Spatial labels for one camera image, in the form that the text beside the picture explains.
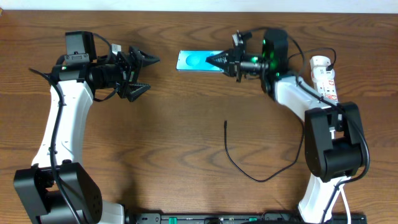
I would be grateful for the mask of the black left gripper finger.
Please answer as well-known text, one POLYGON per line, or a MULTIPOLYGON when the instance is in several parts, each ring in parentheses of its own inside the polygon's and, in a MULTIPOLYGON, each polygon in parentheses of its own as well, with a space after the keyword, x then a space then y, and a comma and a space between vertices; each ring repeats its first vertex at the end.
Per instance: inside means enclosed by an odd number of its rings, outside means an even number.
POLYGON ((147 54, 141 50, 139 50, 137 47, 130 46, 129 47, 129 54, 133 59, 133 62, 136 65, 141 64, 142 67, 146 67, 152 64, 155 64, 157 62, 160 62, 160 58, 147 54))
POLYGON ((150 85, 146 83, 134 83, 128 86, 127 99, 130 102, 137 100, 147 90, 150 90, 150 85))

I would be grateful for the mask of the blue Galaxy smartphone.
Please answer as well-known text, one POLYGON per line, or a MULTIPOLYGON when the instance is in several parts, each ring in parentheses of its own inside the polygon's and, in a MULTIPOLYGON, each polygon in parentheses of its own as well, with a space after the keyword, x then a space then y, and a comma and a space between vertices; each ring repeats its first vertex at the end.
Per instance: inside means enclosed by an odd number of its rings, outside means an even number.
POLYGON ((184 72, 215 72, 222 69, 206 62, 210 56, 221 53, 220 50, 181 50, 178 54, 176 69, 184 72))

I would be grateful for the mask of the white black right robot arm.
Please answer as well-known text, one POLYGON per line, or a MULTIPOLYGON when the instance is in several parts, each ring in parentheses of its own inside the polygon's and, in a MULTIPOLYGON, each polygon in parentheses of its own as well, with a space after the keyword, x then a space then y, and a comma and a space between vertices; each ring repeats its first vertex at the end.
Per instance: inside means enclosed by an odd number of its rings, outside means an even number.
POLYGON ((300 119, 300 147, 305 150, 311 172, 305 196, 298 204, 301 221, 330 223, 343 187, 362 179, 370 167, 359 108, 353 102, 340 103, 333 96, 320 93, 318 84, 334 77, 332 63, 323 61, 321 72, 312 60, 314 86, 309 86, 301 72, 289 67, 289 42, 294 39, 283 29, 262 30, 260 54, 247 53, 247 42, 252 37, 252 31, 247 30, 233 35, 233 48, 207 57, 206 62, 238 82, 246 76, 258 77, 264 93, 300 119))

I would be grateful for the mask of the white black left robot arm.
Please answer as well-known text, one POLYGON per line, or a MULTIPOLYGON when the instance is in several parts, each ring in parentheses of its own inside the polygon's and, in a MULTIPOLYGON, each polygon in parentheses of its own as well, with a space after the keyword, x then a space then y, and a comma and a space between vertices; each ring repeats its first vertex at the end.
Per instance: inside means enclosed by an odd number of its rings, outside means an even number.
POLYGON ((66 54, 43 77, 51 105, 40 148, 31 166, 17 170, 14 188, 32 223, 134 223, 124 205, 107 202, 83 167, 85 124, 96 91, 135 101, 150 85, 138 80, 142 68, 159 58, 137 47, 123 52, 108 45, 96 54, 96 33, 65 34, 66 54))

